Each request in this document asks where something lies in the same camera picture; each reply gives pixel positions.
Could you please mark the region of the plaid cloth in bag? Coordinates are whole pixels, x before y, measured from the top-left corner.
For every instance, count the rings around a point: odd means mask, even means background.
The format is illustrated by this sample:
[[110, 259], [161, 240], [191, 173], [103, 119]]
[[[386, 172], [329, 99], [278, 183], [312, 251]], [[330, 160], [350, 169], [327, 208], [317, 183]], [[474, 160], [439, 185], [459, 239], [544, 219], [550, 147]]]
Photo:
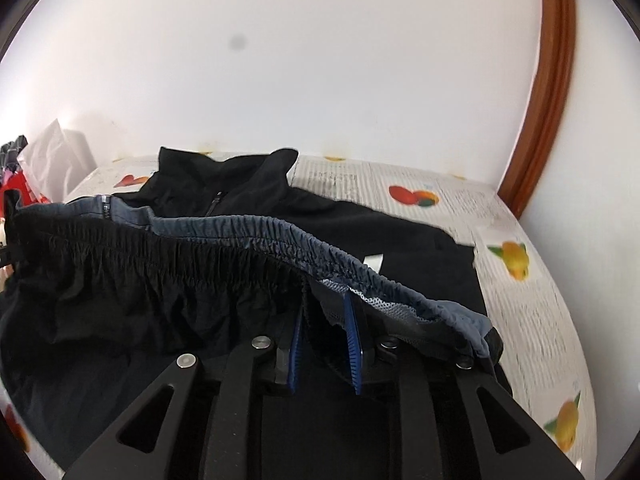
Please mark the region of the plaid cloth in bag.
[[26, 148], [28, 141], [26, 136], [18, 136], [14, 141], [3, 144], [0, 148], [1, 171], [15, 172], [20, 164], [17, 157]]

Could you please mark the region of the red paper gift bag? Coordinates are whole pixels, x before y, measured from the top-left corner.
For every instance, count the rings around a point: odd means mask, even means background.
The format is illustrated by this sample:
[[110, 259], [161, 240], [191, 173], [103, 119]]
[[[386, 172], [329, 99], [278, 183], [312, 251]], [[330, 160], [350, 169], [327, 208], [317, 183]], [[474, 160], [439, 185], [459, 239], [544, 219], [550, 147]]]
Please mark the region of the red paper gift bag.
[[35, 191], [28, 183], [24, 172], [17, 170], [11, 172], [6, 170], [2, 177], [1, 203], [4, 204], [4, 194], [6, 192], [17, 192], [18, 198], [24, 206], [33, 204], [48, 204], [50, 200], [43, 194]]

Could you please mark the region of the brown wooden door frame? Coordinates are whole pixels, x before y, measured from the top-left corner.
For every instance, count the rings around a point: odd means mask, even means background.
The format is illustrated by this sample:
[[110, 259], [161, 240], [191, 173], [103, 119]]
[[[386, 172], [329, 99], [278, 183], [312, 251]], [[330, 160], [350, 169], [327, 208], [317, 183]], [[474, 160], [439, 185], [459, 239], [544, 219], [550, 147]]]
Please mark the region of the brown wooden door frame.
[[562, 122], [574, 66], [576, 0], [541, 0], [539, 56], [518, 142], [498, 195], [521, 217], [544, 173]]

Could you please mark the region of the white Miniso plastic bag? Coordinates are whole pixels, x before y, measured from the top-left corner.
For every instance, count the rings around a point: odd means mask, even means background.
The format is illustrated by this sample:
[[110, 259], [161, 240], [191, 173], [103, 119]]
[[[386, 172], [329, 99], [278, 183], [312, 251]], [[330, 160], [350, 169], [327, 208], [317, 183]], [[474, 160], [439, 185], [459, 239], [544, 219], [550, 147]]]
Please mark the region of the white Miniso plastic bag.
[[17, 157], [25, 180], [38, 198], [59, 203], [96, 169], [83, 133], [65, 130], [54, 120]]

